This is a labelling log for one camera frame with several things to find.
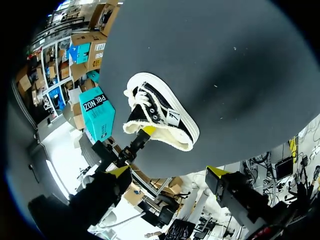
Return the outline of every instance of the sneaker sole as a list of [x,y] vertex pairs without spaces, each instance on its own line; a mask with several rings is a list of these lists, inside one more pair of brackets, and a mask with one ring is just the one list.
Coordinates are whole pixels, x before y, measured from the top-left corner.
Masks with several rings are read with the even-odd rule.
[[195,123],[195,121],[187,113],[187,111],[181,105],[179,100],[176,98],[175,94],[171,91],[171,89],[168,87],[168,85],[164,81],[162,81],[159,77],[151,73],[140,72],[132,76],[129,79],[126,86],[127,86],[127,89],[133,90],[136,87],[142,85],[144,82],[147,82],[148,84],[156,88],[159,91],[159,93],[166,99],[166,101],[171,105],[173,110],[180,113],[181,121],[185,125],[186,129],[188,129],[192,137],[193,144],[195,144],[199,138],[200,130],[197,124]]

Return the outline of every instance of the gray table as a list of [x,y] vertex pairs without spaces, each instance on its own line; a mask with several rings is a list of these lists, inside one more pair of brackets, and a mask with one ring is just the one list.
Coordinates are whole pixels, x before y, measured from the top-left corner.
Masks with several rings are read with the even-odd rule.
[[100,87],[115,107],[124,147],[123,95],[139,72],[162,78],[200,129],[190,152],[153,141],[135,164],[165,178],[261,154],[320,112],[319,66],[289,19],[264,0],[132,0],[121,7],[103,55]]

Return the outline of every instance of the white shoelace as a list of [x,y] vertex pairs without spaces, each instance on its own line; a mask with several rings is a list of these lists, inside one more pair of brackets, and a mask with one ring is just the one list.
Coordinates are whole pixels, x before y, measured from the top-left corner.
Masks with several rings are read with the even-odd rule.
[[123,94],[128,97],[128,102],[132,110],[136,107],[137,104],[147,105],[148,107],[151,107],[151,103],[149,102],[149,98],[146,96],[147,93],[145,91],[138,91],[134,96],[133,91],[127,89],[123,92]]

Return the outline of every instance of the black chair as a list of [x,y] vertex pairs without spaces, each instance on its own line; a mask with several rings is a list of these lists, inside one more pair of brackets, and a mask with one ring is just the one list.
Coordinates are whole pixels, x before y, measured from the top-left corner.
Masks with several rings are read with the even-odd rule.
[[177,203],[173,197],[163,194],[160,194],[158,198],[160,199],[160,202],[164,202],[167,204],[161,208],[159,216],[150,212],[149,204],[144,201],[139,203],[138,207],[140,207],[145,212],[145,215],[141,217],[142,219],[144,219],[154,227],[162,228],[164,225],[168,225],[170,223],[175,212],[179,208],[179,203]]

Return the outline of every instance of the teal box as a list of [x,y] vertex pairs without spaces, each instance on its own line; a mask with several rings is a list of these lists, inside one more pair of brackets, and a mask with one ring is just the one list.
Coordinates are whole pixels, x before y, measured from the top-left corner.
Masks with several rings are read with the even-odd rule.
[[69,48],[69,53],[76,64],[86,63],[89,59],[90,43],[74,46]]
[[89,71],[86,73],[86,76],[90,78],[92,81],[94,81],[96,84],[99,83],[100,74],[97,71]]
[[112,134],[116,111],[100,87],[79,95],[84,124],[94,141],[101,142]]

